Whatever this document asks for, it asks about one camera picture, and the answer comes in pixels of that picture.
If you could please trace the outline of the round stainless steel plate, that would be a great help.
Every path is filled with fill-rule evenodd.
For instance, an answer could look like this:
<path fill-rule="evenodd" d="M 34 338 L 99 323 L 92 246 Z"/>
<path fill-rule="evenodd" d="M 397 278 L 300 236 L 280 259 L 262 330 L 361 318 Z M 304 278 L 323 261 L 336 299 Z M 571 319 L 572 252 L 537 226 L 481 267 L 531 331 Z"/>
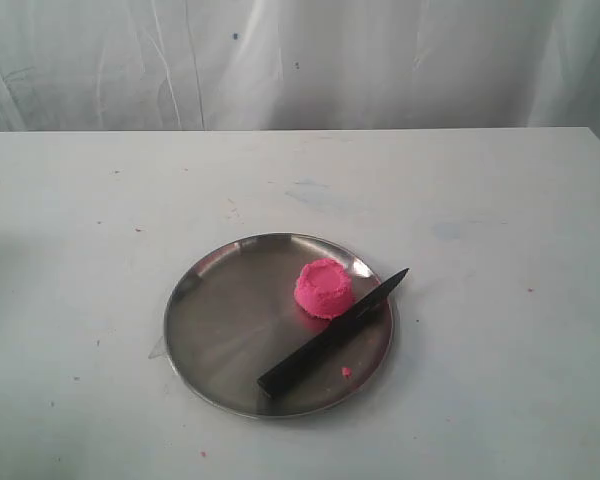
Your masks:
<path fill-rule="evenodd" d="M 198 396 L 234 414 L 267 419 L 309 415 L 333 407 L 380 371 L 396 330 L 391 300 L 375 320 L 322 360 L 296 387 L 268 398 L 257 379 L 323 331 L 328 323 L 294 300 L 301 269 L 331 258 L 363 298 L 381 279 L 356 254 L 325 239 L 266 233 L 207 254 L 181 278 L 164 315 L 167 356 Z M 348 367 L 351 376 L 341 370 Z"/>

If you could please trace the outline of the white backdrop curtain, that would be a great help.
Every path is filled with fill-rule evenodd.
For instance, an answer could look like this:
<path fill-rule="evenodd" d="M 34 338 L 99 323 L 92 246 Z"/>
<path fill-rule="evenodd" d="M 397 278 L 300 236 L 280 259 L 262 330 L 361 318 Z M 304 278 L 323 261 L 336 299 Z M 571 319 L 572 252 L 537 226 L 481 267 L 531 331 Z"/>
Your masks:
<path fill-rule="evenodd" d="M 587 126 L 600 1 L 0 1 L 0 130 Z"/>

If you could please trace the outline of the black knife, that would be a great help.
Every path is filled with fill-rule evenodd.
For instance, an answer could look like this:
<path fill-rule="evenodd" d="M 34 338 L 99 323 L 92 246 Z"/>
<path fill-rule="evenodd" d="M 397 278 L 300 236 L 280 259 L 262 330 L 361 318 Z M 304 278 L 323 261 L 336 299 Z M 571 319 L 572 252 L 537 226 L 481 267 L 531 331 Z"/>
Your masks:
<path fill-rule="evenodd" d="M 368 293 L 362 300 L 331 323 L 318 335 L 266 371 L 257 379 L 261 391 L 270 399 L 287 394 L 301 383 L 317 365 L 372 323 L 389 295 L 407 276 L 405 268 Z"/>

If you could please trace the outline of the clear tape piece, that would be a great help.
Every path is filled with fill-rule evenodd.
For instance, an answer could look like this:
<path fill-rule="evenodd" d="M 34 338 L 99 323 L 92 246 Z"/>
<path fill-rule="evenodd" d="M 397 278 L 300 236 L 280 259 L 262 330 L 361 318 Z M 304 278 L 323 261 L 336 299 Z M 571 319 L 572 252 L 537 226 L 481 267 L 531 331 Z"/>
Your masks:
<path fill-rule="evenodd" d="M 165 338 L 161 336 L 148 355 L 149 359 L 161 358 L 167 355 Z"/>

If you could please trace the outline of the pink putty lump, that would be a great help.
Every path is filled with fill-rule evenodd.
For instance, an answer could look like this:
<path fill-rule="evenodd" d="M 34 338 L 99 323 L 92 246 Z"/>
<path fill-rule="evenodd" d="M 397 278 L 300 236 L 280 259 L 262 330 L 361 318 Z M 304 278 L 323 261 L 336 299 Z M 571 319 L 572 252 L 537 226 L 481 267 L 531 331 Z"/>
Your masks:
<path fill-rule="evenodd" d="M 294 299 L 309 315 L 326 320 L 344 314 L 355 303 L 350 276 L 330 258 L 315 260 L 302 268 Z"/>

